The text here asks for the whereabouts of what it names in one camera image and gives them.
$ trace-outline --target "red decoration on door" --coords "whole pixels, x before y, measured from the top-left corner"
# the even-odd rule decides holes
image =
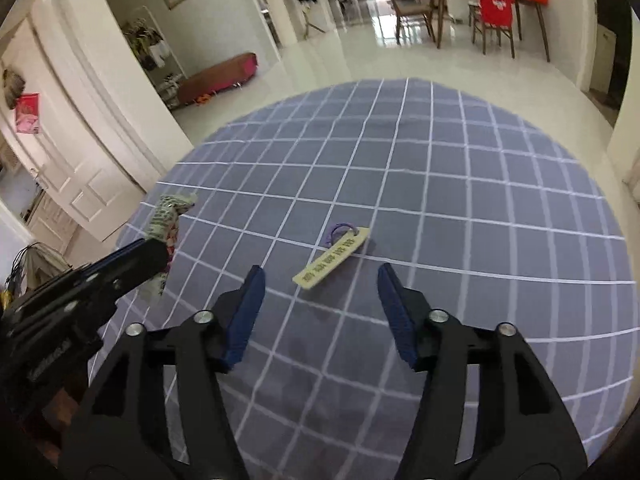
[[[15,107],[15,131],[37,134],[40,131],[39,94],[23,94]]]

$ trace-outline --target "door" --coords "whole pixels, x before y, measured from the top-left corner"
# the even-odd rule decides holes
[[[37,241],[64,254],[78,224],[49,195],[43,193],[29,216],[27,227]]]
[[[73,220],[104,240],[135,211],[142,190],[112,160],[78,113],[24,20],[2,55],[40,94],[40,132],[17,134],[14,112],[0,99],[0,129],[20,162]]]

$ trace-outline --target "wooden table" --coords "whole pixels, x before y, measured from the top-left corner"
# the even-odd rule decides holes
[[[438,48],[440,48],[442,44],[442,29],[444,26],[445,1],[446,0],[438,0],[438,39],[436,42],[438,45]],[[522,19],[520,17],[520,4],[536,8],[536,13],[538,14],[538,21],[540,22],[540,31],[542,32],[542,41],[545,43],[546,60],[549,63],[551,63],[551,56],[549,55],[549,41],[546,35],[545,18],[542,14],[542,5],[532,0],[516,0],[515,1],[516,20],[518,22],[518,37],[520,38],[520,41],[522,41]]]

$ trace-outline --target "silver bolt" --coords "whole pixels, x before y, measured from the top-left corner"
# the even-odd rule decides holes
[[[498,325],[498,332],[507,337],[511,337],[512,335],[516,335],[517,330],[511,323],[500,323],[500,325]]]
[[[70,303],[67,303],[65,305],[65,312],[69,313],[71,312],[73,309],[75,309],[75,307],[78,306],[78,301],[71,301]]]
[[[131,337],[135,337],[137,335],[142,334],[144,329],[145,329],[144,325],[140,323],[131,323],[129,326],[127,326],[127,329],[125,330],[125,332],[127,333],[127,335],[130,335]]]
[[[212,319],[213,319],[213,314],[210,313],[209,310],[201,310],[199,312],[196,312],[193,315],[193,320],[200,325],[207,324]]]
[[[449,319],[449,314],[447,314],[444,310],[432,310],[429,313],[429,319],[431,319],[434,323],[444,323],[447,319]]]

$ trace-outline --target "checkered tablecloth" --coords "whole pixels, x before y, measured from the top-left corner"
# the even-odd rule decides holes
[[[590,458],[618,420],[639,326],[625,241],[580,164],[521,118],[417,79],[293,97],[194,149],[119,244],[140,236],[161,194],[193,191],[164,296],[153,307],[135,293],[120,301],[92,375],[129,323],[179,324],[261,264],[268,291],[249,347],[219,377],[252,478],[393,477],[424,377],[392,343],[376,294],[382,262],[465,324],[515,323]],[[302,291],[291,278],[335,222],[370,226],[370,239]],[[166,390],[174,453],[188,460],[170,370]],[[461,459],[477,409],[470,367]]]

